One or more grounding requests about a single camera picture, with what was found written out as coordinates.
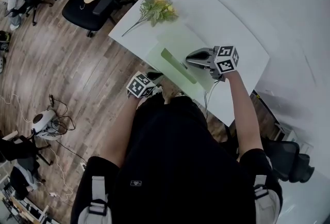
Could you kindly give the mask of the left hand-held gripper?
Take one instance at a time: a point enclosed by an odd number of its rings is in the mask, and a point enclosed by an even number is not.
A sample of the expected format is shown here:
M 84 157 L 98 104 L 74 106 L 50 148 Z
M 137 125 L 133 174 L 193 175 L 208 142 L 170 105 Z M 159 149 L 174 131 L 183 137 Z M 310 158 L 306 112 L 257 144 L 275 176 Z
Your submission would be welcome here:
M 148 77 L 156 77 L 154 82 L 148 79 Z M 132 95 L 137 98 L 144 98 L 148 97 L 156 85 L 154 83 L 160 83 L 163 79 L 163 74 L 158 71 L 148 71 L 146 76 L 138 71 L 136 74 L 131 78 L 126 89 Z

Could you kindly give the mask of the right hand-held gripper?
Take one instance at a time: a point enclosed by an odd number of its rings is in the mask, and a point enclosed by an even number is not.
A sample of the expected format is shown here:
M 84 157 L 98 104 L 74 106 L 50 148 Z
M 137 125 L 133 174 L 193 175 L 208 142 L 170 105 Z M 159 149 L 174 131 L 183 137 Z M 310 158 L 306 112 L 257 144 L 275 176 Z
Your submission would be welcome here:
M 210 57 L 212 60 L 186 58 L 186 63 L 196 68 L 211 68 L 211 77 L 224 81 L 223 74 L 237 70 L 239 55 L 235 46 L 214 46 L 213 49 L 201 48 L 187 57 Z

